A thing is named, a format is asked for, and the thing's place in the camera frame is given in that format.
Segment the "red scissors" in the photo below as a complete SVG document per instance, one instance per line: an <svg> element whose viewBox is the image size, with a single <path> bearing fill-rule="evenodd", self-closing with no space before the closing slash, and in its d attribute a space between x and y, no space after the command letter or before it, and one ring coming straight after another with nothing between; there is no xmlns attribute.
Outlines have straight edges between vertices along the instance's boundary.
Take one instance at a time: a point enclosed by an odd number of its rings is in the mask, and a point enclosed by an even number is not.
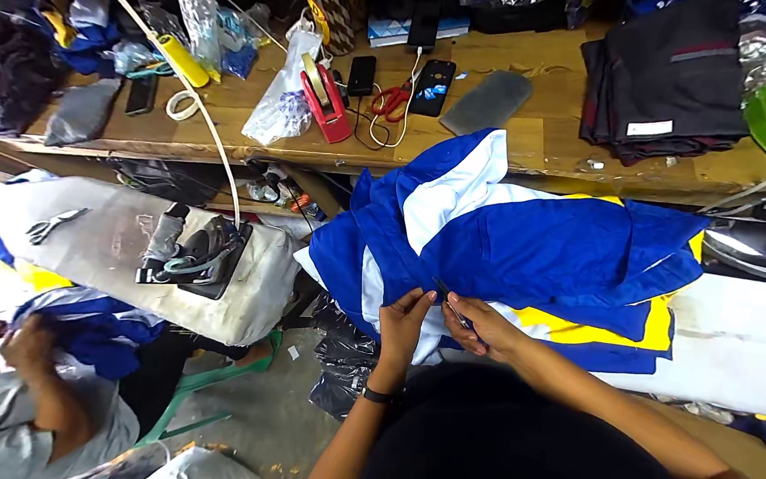
<svg viewBox="0 0 766 479"><path fill-rule="evenodd" d="M416 72L415 76L418 78L421 71ZM413 80L409 79L403 82L401 86L393 86L389 89L383 90L375 96L375 99L371 102L371 111L375 115L384 115L384 118L389 123L398 123L401 121L404 115L407 114L406 108L403 113L393 117L391 115L396 109L398 109L401 103L407 102L410 99L410 92L413 91ZM383 98L383 106L377 107L377 102Z"/></svg>

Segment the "wooden table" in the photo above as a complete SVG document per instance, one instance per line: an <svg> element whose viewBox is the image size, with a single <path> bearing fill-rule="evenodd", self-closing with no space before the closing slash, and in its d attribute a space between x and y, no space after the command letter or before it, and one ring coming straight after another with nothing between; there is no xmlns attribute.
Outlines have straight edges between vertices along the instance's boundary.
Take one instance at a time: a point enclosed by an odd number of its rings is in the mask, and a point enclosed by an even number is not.
<svg viewBox="0 0 766 479"><path fill-rule="evenodd" d="M608 150L580 140L578 128L586 83L580 45L601 38L605 30L604 25L589 24L578 31L497 36L472 32L461 38L439 40L436 49L432 54L424 55L420 65L436 58L455 62L458 73L468 71L465 79L453 81L445 102L446 110L492 71L518 71L531 80L533 95L505 124L509 131L510 171L519 174L510 176L511 181L554 192L619 194L646 200L704 204L766 178L766 154L751 138L740 141L729 152L678 158L675 164L668 164L665 158L649 158L632 167L622 166L618 159L611 158ZM365 43L357 46L352 55L377 56L375 80L384 89L403 83L410 76L415 59L403 45L370 49ZM350 71L352 55L336 58L333 62L333 68L345 78ZM243 136L241 128L284 60L282 50L268 45L261 49L248 80L225 75L223 83L210 84L200 90L233 162L241 163L250 154L266 153L327 171L356 173L360 167L369 167L377 174L404 165L427 147L453 136L437 118L410 115L403 142L398 147L377 152L363 147L353 137L327 144L314 124L302 136L262 147ZM72 79L74 83L92 81L84 77ZM30 126L26 136L8 143L21 151L35 153L95 156L113 153L129 158L219 162L202 115L182 122L165 115L164 105L179 90L181 84L177 79L162 79L155 109L150 114L127 117L123 114L129 96L127 82L102 138L78 147L43 147L45 125L56 109L53 102ZM356 107L356 99L352 99L352 106ZM369 106L370 99L367 98L361 108L367 111ZM353 123L355 117L349 115ZM400 135L402 125L387 124L391 127L392 138ZM365 120L362 120L360 131L370 143ZM601 162L603 168L591 168L587 159Z"/></svg>

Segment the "red tape dispenser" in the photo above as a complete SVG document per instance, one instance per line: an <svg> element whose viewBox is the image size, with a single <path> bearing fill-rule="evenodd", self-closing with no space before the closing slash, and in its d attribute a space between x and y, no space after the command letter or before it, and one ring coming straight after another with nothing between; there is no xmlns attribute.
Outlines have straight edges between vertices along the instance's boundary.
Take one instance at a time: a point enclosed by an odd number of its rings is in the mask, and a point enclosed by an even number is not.
<svg viewBox="0 0 766 479"><path fill-rule="evenodd" d="M321 127L328 143L337 143L351 135L351 124L345 115L345 104L341 101L339 90L329 71L316 65L308 53L304 53L301 81L306 101L313 111L315 120Z"/></svg>

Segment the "wristwatch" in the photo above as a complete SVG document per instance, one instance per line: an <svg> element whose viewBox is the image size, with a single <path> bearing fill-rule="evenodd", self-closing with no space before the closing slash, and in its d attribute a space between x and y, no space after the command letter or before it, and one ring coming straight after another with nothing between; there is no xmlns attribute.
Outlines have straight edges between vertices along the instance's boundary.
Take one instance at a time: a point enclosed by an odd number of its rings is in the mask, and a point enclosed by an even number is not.
<svg viewBox="0 0 766 479"><path fill-rule="evenodd" d="M363 388L362 395L365 399L377 404L392 404L395 401L395 395L374 392L368 387Z"/></svg>

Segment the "white tag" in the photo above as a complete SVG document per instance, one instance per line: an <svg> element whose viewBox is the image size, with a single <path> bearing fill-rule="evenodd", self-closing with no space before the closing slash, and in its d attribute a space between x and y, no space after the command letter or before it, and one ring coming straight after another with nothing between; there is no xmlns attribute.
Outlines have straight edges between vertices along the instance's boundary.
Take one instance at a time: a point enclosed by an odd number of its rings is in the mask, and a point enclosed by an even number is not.
<svg viewBox="0 0 766 479"><path fill-rule="evenodd" d="M663 135L672 133L672 120L654 121L651 123L630 123L626 135Z"/></svg>

